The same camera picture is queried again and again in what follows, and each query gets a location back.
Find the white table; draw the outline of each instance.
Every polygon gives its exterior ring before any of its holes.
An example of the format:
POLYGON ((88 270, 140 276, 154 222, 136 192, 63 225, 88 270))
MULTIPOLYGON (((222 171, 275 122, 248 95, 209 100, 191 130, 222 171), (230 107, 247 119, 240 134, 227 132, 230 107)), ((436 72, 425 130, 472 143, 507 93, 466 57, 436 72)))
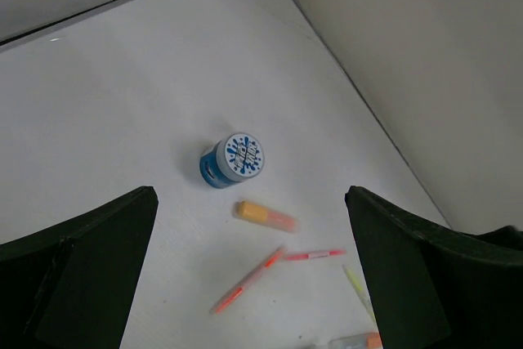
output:
POLYGON ((122 348, 284 349, 369 331, 341 269, 360 272, 349 186, 444 223, 291 0, 134 0, 3 52, 0 78, 0 243, 140 185, 159 195, 122 348), (214 190, 199 154, 238 130, 266 167, 214 190), (235 220, 243 198, 302 231, 235 220), (281 244, 348 254, 281 263, 208 314, 281 244))

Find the paint jar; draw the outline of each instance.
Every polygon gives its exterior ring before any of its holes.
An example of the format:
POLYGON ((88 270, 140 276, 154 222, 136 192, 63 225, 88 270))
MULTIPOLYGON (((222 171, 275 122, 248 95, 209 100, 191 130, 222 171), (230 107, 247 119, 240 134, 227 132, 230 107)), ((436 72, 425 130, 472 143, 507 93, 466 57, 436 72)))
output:
POLYGON ((214 188, 226 188, 257 176, 265 158, 256 138, 238 132, 206 150, 199 160, 203 179, 214 188))

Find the black object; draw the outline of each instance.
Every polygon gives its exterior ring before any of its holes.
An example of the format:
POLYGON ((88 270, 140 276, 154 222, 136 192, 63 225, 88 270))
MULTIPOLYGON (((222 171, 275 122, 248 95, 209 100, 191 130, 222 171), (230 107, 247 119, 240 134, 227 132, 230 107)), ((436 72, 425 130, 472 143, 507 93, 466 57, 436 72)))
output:
POLYGON ((0 347, 118 348, 157 207, 140 187, 0 245, 0 347))
POLYGON ((362 187, 346 205, 385 349, 523 347, 523 235, 459 233, 362 187))

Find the blue splatter logo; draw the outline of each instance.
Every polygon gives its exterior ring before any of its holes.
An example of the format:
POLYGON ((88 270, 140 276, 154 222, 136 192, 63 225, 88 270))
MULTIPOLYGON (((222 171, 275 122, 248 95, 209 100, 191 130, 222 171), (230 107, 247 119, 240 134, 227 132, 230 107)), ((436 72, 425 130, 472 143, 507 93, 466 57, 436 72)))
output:
POLYGON ((235 134, 226 146, 227 163, 240 176, 252 177, 262 170, 263 152, 252 136, 235 134))

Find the red pen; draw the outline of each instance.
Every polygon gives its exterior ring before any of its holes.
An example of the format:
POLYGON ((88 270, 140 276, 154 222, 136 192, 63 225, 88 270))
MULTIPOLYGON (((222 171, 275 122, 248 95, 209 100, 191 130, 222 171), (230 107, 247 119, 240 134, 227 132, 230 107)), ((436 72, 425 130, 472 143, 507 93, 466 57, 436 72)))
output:
POLYGON ((231 289, 211 310, 213 314, 219 314, 225 310, 234 300, 239 298, 249 286, 254 284, 267 269, 274 265, 286 252, 285 247, 279 247, 265 261, 260 263, 256 268, 248 273, 237 285, 231 289))
POLYGON ((316 259, 317 257, 334 257, 336 255, 345 255, 345 249, 331 249, 329 251, 314 251, 312 253, 291 253, 284 256, 284 261, 305 261, 307 259, 316 259))

